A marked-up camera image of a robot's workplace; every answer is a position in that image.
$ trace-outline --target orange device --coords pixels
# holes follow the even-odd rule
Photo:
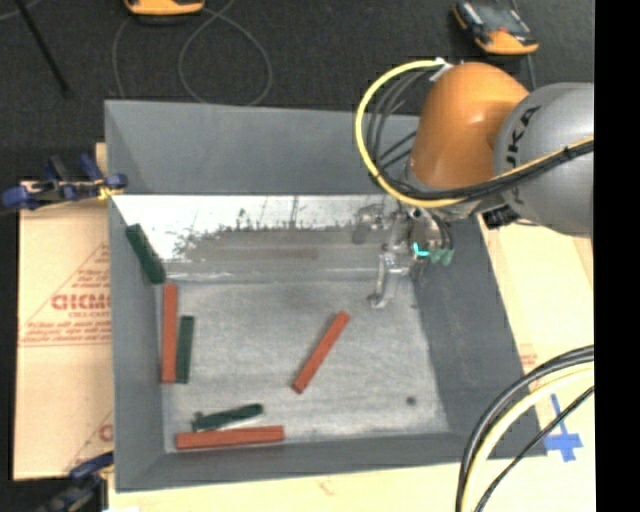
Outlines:
[[[124,0],[125,7],[133,14],[156,19],[197,14],[204,9],[204,4],[205,0]]]
[[[522,56],[538,49],[538,41],[518,13],[497,0],[458,1],[453,14],[487,55]]]

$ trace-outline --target yellow cable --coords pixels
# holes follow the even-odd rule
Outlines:
[[[375,82],[373,82],[373,84],[371,84],[371,86],[369,87],[369,89],[367,89],[367,91],[365,92],[364,96],[362,97],[362,100],[360,101],[360,105],[358,105],[358,110],[356,111],[356,119],[355,119],[355,136],[356,136],[356,145],[358,147],[358,151],[360,152],[360,156],[362,157],[362,160],[364,161],[365,165],[367,166],[367,169],[369,170],[369,173],[376,179],[376,181],[378,182],[378,184],[388,193],[390,194],[392,197],[394,197],[395,199],[398,199],[399,201],[402,201],[403,203],[409,204],[411,206],[419,206],[422,208],[442,208],[444,206],[451,206],[453,204],[457,204],[460,202],[463,202],[466,198],[464,197],[459,197],[459,198],[444,198],[444,199],[417,199],[415,197],[410,197],[407,196],[405,194],[403,194],[402,192],[396,190],[395,188],[393,188],[393,186],[391,186],[387,180],[384,178],[384,176],[382,176],[382,174],[380,173],[380,171],[378,170],[378,168],[376,167],[375,163],[373,162],[373,160],[371,159],[371,155],[369,155],[369,151],[367,151],[367,146],[364,142],[364,136],[362,134],[362,121],[364,119],[364,115],[367,109],[367,106],[369,105],[369,102],[371,101],[371,99],[373,98],[373,96],[375,95],[375,93],[384,85],[386,84],[388,81],[392,80],[393,78],[395,78],[398,75],[401,75],[402,73],[406,73],[407,71],[412,71],[415,69],[432,69],[435,67],[442,67],[446,64],[446,62],[441,58],[438,57],[435,60],[418,60],[418,61],[414,61],[414,62],[408,62],[406,64],[402,64],[400,66],[397,66],[393,69],[391,69],[390,71],[387,71],[384,75],[382,75],[380,78],[378,78]],[[573,144],[570,144],[567,146],[568,149],[572,149],[576,146],[579,146],[585,142],[589,142],[593,140],[593,136],[591,137],[586,137],[584,139],[581,139]],[[521,173],[523,171],[526,171],[527,169],[533,167],[534,165],[542,162],[543,160],[546,160],[548,158],[554,157],[562,152],[565,151],[565,148],[559,149],[557,151],[554,151],[552,153],[549,153],[543,157],[540,157],[536,160],[533,160],[531,162],[527,162],[524,165],[521,165],[519,167],[516,167],[508,172],[503,173],[500,176],[494,176],[493,178],[491,178],[490,180],[487,181],[487,183],[496,180],[498,178],[501,178],[503,176],[508,176],[510,174],[516,174],[516,173]]]
[[[496,423],[493,428],[487,433],[482,445],[480,446],[477,456],[473,459],[473,462],[469,466],[467,485],[465,487],[464,494],[462,495],[461,510],[462,512],[473,512],[474,505],[472,501],[475,474],[477,473],[478,466],[483,463],[491,454],[493,448],[500,441],[500,438],[511,427],[514,421],[522,416],[531,406],[535,405],[544,396],[551,395],[559,389],[571,384],[572,382],[583,379],[585,377],[593,377],[594,375],[594,363],[588,363],[585,368],[574,369],[571,373],[557,377],[556,379],[547,382],[540,386],[535,391],[532,391],[529,395],[523,398],[520,402],[517,402],[509,409],[509,411]]]

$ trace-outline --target green block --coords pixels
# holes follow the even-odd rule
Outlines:
[[[238,407],[237,409],[209,414],[208,416],[204,416],[201,412],[197,412],[195,414],[195,419],[191,422],[191,427],[194,432],[200,432],[202,430],[217,430],[229,423],[254,418],[263,412],[264,408],[260,404],[245,405],[243,407]]]
[[[191,369],[191,347],[193,345],[193,331],[195,318],[181,316],[178,328],[178,353],[176,360],[176,383],[187,384]]]
[[[164,283],[167,278],[167,273],[164,270],[160,257],[153,250],[147,236],[144,234],[142,226],[140,226],[140,224],[127,226],[125,234],[149,281],[153,284]]]

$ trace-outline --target cardboard sheet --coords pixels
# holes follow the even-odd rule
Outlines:
[[[22,212],[14,479],[66,475],[112,449],[106,203]]]

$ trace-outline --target black cable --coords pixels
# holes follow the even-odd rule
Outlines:
[[[403,158],[407,158],[411,154],[411,151],[412,151],[412,149],[407,149],[406,151],[403,151],[402,153],[400,153],[399,155],[395,156],[394,158],[392,158],[388,162],[385,162],[383,165],[380,165],[380,168],[384,169],[384,171],[386,172],[387,169],[389,169],[389,167],[391,167],[393,164],[395,164],[398,160],[402,160]]]
[[[386,149],[379,157],[380,165],[382,165],[382,166],[389,165],[389,164],[384,164],[383,163],[384,159],[387,156],[389,156],[390,154],[392,154],[400,146],[402,146],[403,144],[405,144],[405,143],[409,142],[411,139],[413,139],[416,136],[416,133],[417,133],[417,130],[412,131],[411,133],[409,133],[409,134],[405,135],[404,137],[402,137],[399,141],[395,142],[388,149]]]
[[[44,39],[42,38],[42,34],[40,33],[40,30],[38,29],[38,26],[36,25],[35,21],[33,21],[33,18],[29,13],[29,9],[27,9],[27,6],[25,6],[22,0],[13,0],[13,1],[16,4],[18,11],[20,11],[20,14],[22,15],[22,18],[27,24],[27,27],[29,27],[29,30],[31,31],[33,38],[36,40],[36,43],[38,44],[38,48],[40,48],[40,52],[42,53],[45,60],[47,61],[47,64],[49,65],[49,69],[51,69],[53,76],[58,81],[58,85],[60,86],[60,91],[62,93],[62,96],[64,96],[65,98],[71,97],[73,91],[71,90],[71,87],[69,87],[69,84],[67,83],[64,76],[62,75],[62,71],[60,71],[58,64],[56,63],[55,59],[53,58],[53,55],[49,51],[49,47],[47,46],[47,43],[45,43]]]
[[[572,148],[565,147],[564,151],[560,153],[543,158],[540,161],[525,164],[525,168],[516,174],[507,174],[499,176],[491,181],[479,183],[476,185],[470,185],[467,187],[460,187],[456,189],[447,189],[439,191],[423,192],[415,187],[407,185],[409,192],[406,193],[409,197],[414,199],[423,200],[438,200],[438,199],[463,199],[464,201],[471,201],[474,199],[480,199],[490,194],[503,192],[510,190],[524,181],[528,181],[540,174],[550,171],[560,164],[586,155],[594,151],[595,141],[590,139],[573,146]],[[379,169],[380,175],[393,184],[393,179],[389,176],[385,169]]]
[[[468,470],[476,456],[476,450],[480,443],[482,443],[484,436],[491,429],[491,427],[501,418],[505,413],[505,408],[515,399],[515,397],[526,389],[531,383],[539,380],[551,373],[571,368],[579,364],[592,362],[595,357],[594,346],[588,345],[575,350],[571,350],[557,357],[550,359],[549,361],[541,364],[513,384],[505,389],[485,410],[480,420],[474,427],[474,430],[469,437],[467,446],[462,455],[460,463],[460,471],[458,475],[458,489],[456,492],[456,506],[455,510],[459,512],[462,508],[462,495],[464,494],[465,487],[468,480]]]
[[[373,141],[373,148],[371,154],[374,156],[373,161],[378,161],[378,151],[380,150],[380,144],[382,142],[382,131],[384,130],[384,125],[387,122],[387,119],[391,115],[392,111],[399,107],[396,106],[398,103],[398,98],[409,88],[411,87],[418,79],[422,78],[427,74],[426,71],[414,71],[407,75],[407,80],[397,88],[397,90],[393,91],[389,98],[388,105],[382,113],[382,119],[378,124],[378,128],[376,130],[376,137]]]
[[[373,154],[373,145],[374,145],[374,134],[380,133],[379,129],[376,129],[376,121],[378,120],[378,116],[381,114],[383,107],[389,102],[389,98],[391,95],[395,94],[399,88],[403,87],[409,80],[412,80],[412,74],[405,75],[396,80],[393,84],[388,86],[388,90],[384,91],[380,95],[380,100],[376,103],[373,112],[369,115],[369,120],[367,122],[366,129],[366,137],[365,137],[365,146],[367,147],[367,151],[372,155],[372,159],[375,162],[376,155]]]
[[[478,504],[474,508],[474,512],[482,512],[484,507],[486,506],[489,498],[496,490],[500,482],[509,474],[509,472],[524,458],[524,456],[536,445],[538,444],[546,435],[548,435],[556,426],[560,424],[569,414],[575,411],[578,407],[580,407],[584,401],[589,398],[595,390],[595,386],[591,386],[589,389],[584,391],[580,396],[578,396],[569,406],[567,406],[555,419],[550,422],[544,429],[542,429],[537,435],[535,435],[527,445],[515,456],[515,458],[511,461],[511,463],[491,482],[487,490],[484,492]]]
[[[42,0],[33,0],[33,2],[30,2],[26,5],[27,9],[31,9],[33,7],[35,7],[37,4],[39,4]],[[0,21],[4,21],[4,20],[8,20],[9,18],[13,18],[15,16],[19,16],[20,15],[20,10],[19,9],[15,9],[13,11],[9,11],[6,12],[4,14],[0,14]]]

